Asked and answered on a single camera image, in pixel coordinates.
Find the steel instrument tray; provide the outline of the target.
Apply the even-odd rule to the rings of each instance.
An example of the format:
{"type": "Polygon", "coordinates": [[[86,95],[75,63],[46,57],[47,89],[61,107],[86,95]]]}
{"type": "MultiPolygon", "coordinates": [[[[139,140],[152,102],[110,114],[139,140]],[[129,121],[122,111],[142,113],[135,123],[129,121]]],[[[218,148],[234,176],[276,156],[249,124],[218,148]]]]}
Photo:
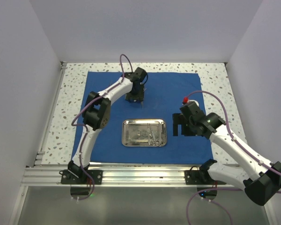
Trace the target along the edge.
{"type": "Polygon", "coordinates": [[[148,143],[147,124],[162,127],[165,144],[167,143],[166,123],[162,119],[129,119],[122,124],[121,142],[126,147],[157,147],[148,143]]]}

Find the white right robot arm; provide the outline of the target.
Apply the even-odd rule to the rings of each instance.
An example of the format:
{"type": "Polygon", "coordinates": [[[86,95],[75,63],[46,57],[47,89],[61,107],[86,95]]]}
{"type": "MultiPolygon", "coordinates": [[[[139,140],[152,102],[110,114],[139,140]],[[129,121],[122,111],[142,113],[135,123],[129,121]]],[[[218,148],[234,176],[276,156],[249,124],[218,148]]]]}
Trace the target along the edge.
{"type": "Polygon", "coordinates": [[[205,113],[194,101],[172,115],[173,135],[178,126],[184,136],[202,136],[227,152],[239,169],[209,159],[198,169],[185,171],[186,184],[210,184],[220,181],[244,191],[255,204],[265,205],[281,189],[281,163],[272,163],[227,130],[226,122],[216,113],[205,113]]]}

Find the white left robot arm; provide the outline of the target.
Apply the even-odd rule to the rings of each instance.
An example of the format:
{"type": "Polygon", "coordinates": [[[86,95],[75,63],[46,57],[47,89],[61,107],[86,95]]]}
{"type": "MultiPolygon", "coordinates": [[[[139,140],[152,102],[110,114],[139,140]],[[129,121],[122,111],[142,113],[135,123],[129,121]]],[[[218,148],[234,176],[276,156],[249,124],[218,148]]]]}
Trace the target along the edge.
{"type": "Polygon", "coordinates": [[[84,108],[75,117],[83,118],[81,124],[72,123],[72,126],[82,126],[82,135],[73,159],[68,163],[68,172],[77,184],[92,181],[87,172],[90,157],[96,139],[110,119],[111,106],[122,96],[132,102],[142,102],[144,99],[144,84],[148,80],[147,72],[138,67],[122,76],[110,87],[100,92],[90,92],[84,108]]]}

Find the blue cloth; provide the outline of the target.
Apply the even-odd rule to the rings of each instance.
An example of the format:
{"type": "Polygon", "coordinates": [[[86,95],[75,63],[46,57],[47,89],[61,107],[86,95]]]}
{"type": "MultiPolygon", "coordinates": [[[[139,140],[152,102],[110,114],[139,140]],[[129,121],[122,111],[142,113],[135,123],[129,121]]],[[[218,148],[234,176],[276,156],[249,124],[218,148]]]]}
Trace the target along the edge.
{"type": "Polygon", "coordinates": [[[172,115],[180,111],[189,93],[205,110],[200,78],[188,73],[149,73],[141,103],[124,97],[111,106],[107,126],[99,133],[90,160],[99,163],[202,164],[212,159],[211,143],[201,136],[173,136],[172,115]],[[166,123],[167,143],[163,147],[125,147],[121,143],[122,123],[127,119],[162,119],[166,123]]]}

